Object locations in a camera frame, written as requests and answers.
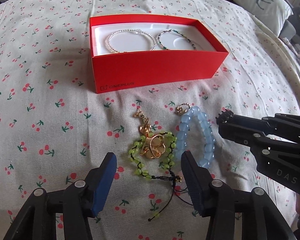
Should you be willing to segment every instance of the oneplus box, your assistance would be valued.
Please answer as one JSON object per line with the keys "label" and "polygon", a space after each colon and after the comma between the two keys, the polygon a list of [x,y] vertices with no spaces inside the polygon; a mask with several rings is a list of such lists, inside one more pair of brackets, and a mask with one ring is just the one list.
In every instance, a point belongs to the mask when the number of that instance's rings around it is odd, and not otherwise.
{"label": "oneplus box", "polygon": [[[151,41],[144,35],[122,32],[110,39],[111,46],[122,53],[112,53],[106,43],[118,30],[140,29],[157,41],[149,51]],[[160,40],[170,50],[158,44],[158,34],[174,29],[189,38],[170,32]],[[228,51],[200,23],[190,18],[152,15],[119,14],[90,18],[90,47],[93,75],[97,93],[162,83],[211,78]]]}

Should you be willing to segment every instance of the bedsheet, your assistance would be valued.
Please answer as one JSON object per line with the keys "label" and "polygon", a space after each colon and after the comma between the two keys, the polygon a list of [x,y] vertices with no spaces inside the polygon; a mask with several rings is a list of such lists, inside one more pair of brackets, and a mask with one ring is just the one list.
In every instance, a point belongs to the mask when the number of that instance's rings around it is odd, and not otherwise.
{"label": "bedsheet", "polygon": [[[230,54],[211,79],[97,95],[89,17],[119,13],[196,18]],[[117,66],[105,67],[115,71]],[[175,133],[179,117],[174,107],[185,102],[199,106],[210,119],[216,137],[212,176],[236,189],[264,188],[291,225],[296,217],[295,193],[258,173],[249,149],[223,140],[214,121],[225,109],[255,118],[277,112],[300,115],[300,67],[244,9],[224,0],[9,0],[1,4],[0,239],[35,188],[48,192],[66,188],[98,167],[108,151],[117,155],[118,168],[104,210],[90,220],[94,239],[202,239],[208,219],[175,196],[158,218],[148,222],[167,203],[172,189],[167,182],[136,176],[127,154],[139,138],[140,121],[133,118],[138,108],[157,131]],[[195,126],[192,130],[187,147],[198,158],[203,151],[198,143],[201,135]],[[159,161],[144,162],[152,174],[165,174]],[[180,165],[173,170],[179,172]],[[180,197],[190,201],[187,193]],[[240,221],[241,214],[236,214],[236,239],[240,239]],[[58,239],[63,239],[60,214],[56,225]]]}

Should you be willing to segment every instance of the blue beaded bracelet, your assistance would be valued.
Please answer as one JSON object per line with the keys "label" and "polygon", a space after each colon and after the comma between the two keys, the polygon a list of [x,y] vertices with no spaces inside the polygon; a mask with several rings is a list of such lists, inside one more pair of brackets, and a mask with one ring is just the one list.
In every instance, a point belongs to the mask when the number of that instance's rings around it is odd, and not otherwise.
{"label": "blue beaded bracelet", "polygon": [[[188,109],[183,110],[182,106],[187,105]],[[177,159],[181,159],[181,155],[186,149],[186,138],[189,131],[189,123],[196,116],[199,120],[199,124],[202,128],[203,135],[205,136],[206,145],[204,147],[205,153],[202,155],[200,160],[198,161],[198,165],[203,168],[208,168],[210,166],[210,162],[214,158],[214,142],[215,138],[212,135],[212,129],[210,127],[210,123],[207,120],[207,114],[205,112],[201,112],[199,107],[190,106],[189,104],[182,104],[176,108],[177,114],[181,115],[181,124],[179,125],[179,132],[177,133],[177,142],[176,142],[176,152],[175,156]]]}

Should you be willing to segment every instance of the metal screw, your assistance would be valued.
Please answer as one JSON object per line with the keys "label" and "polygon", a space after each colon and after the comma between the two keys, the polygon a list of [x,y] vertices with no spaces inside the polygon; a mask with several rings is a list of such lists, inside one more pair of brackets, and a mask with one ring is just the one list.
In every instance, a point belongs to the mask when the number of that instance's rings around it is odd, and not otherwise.
{"label": "metal screw", "polygon": [[270,154],[270,152],[269,152],[268,150],[266,150],[266,149],[262,150],[262,153],[263,153],[264,155]]}
{"label": "metal screw", "polygon": [[265,191],[261,187],[257,187],[254,189],[254,193],[256,193],[259,196],[262,196],[265,193]]}
{"label": "metal screw", "polygon": [[35,196],[41,196],[43,194],[43,189],[42,188],[37,188],[34,192],[33,195]]}
{"label": "metal screw", "polygon": [[221,187],[223,183],[220,179],[214,179],[211,184],[215,187]]}
{"label": "metal screw", "polygon": [[74,186],[75,187],[84,187],[86,185],[86,182],[84,180],[77,180],[75,183],[74,183]]}

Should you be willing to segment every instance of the green beaded bracelet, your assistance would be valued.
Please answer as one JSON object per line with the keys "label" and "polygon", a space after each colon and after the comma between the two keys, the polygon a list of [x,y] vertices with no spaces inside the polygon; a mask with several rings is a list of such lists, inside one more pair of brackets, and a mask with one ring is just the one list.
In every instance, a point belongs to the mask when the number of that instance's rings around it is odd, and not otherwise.
{"label": "green beaded bracelet", "polygon": [[[170,170],[173,165],[175,164],[173,159],[174,159],[174,155],[173,155],[173,149],[176,147],[176,140],[177,138],[171,133],[171,132],[161,132],[159,133],[161,135],[166,135],[168,138],[171,138],[171,142],[169,147],[166,149],[165,152],[168,153],[168,156],[165,157],[164,159],[164,169]],[[137,165],[137,169],[135,171],[136,175],[142,175],[143,177],[145,177],[146,180],[151,180],[151,179],[155,179],[155,176],[150,175],[149,172],[147,170],[143,170],[144,168],[144,164],[141,162],[140,158],[135,157],[134,155],[136,154],[136,152],[138,151],[138,149],[140,149],[143,146],[143,143],[146,141],[146,137],[144,135],[142,135],[140,137],[140,140],[136,141],[133,145],[134,147],[131,148],[129,150],[129,158],[130,161],[135,163]]]}

